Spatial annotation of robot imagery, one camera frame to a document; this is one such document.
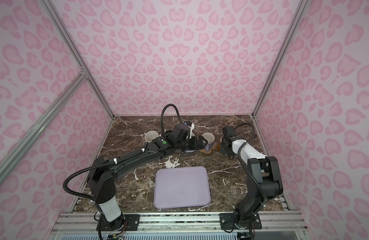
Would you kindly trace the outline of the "white mug grey handle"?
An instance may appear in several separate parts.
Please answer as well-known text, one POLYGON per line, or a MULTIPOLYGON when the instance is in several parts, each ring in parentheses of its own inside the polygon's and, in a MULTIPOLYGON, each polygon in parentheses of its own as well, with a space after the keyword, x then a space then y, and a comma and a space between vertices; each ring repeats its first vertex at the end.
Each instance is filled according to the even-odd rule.
POLYGON ((202 134, 202 137, 207 141, 207 144, 206 144, 204 150, 205 150, 205 152, 209 152, 212 149, 213 145, 214 145, 215 136, 212 133, 204 133, 204 134, 202 134))

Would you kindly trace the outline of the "cork flower shaped coaster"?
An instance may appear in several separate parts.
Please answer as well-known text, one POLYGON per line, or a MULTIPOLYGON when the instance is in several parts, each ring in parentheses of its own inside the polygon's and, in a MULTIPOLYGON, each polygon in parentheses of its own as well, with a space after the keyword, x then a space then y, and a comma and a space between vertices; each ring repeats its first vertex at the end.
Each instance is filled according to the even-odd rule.
POLYGON ((215 145, 212 145, 212 146, 211 145, 207 145, 204 149, 199 150, 199 152, 209 155, 209 154, 211 154, 213 152, 213 150, 215 149, 215 147, 216 147, 215 145))

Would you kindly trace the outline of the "white speckled mug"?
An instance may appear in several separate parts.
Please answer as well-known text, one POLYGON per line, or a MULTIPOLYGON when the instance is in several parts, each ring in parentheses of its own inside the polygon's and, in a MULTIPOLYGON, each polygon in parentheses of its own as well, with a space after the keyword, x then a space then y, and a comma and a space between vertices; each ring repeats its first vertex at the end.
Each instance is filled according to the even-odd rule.
POLYGON ((159 133, 156 131, 149 131, 144 135, 146 142, 151 143, 154 139, 159 137, 159 133))

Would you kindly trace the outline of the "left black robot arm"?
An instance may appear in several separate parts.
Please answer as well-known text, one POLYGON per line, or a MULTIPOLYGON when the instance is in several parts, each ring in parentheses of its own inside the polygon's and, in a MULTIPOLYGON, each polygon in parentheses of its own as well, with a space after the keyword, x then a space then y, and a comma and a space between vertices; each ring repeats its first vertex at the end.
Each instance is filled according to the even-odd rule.
POLYGON ((191 136, 192 127, 186 123, 178 124, 172 131, 158 136, 121 157, 94 161, 94 170, 87 176, 87 184, 93 202, 99 211, 97 231, 123 230, 125 217, 116 200, 115 181, 143 165, 173 155, 175 151, 202 150, 208 144, 203 136, 191 136))

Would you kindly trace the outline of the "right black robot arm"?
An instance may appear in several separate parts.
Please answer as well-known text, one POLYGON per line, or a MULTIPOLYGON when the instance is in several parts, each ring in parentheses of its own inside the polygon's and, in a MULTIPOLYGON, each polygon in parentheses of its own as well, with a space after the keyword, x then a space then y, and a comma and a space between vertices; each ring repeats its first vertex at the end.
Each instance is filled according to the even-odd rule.
POLYGON ((235 224, 239 228, 252 227, 268 201, 283 194, 279 162, 257 151, 249 141, 239 137, 233 126, 223 128, 220 152, 237 157, 247 175, 247 194, 234 209, 235 224))

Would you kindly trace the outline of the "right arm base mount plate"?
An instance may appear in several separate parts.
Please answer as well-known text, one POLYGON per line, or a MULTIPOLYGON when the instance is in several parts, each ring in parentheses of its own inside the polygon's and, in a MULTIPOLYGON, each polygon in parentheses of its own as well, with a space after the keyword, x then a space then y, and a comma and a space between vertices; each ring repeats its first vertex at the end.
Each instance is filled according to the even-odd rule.
MULTIPOLYGON (((220 220, 220 227, 222 230, 231 231, 232 229, 235 229, 235 230, 237 229, 248 230, 249 229, 248 220, 243 221, 242 224, 238 227, 238 220, 234 216, 233 213, 220 213, 219 220, 220 220)), ((253 230, 261 230, 263 228, 259 214, 257 214, 256 216, 253 216, 252 228, 253 230)))

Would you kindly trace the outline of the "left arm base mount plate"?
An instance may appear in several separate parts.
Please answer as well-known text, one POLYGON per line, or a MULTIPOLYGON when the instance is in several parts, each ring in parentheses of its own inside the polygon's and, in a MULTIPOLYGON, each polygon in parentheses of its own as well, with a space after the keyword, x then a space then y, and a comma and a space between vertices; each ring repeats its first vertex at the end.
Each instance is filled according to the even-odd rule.
POLYGON ((112 222, 109 222, 104 215, 99 217, 97 231, 136 231, 139 225, 140 215, 138 214, 122 214, 112 222))

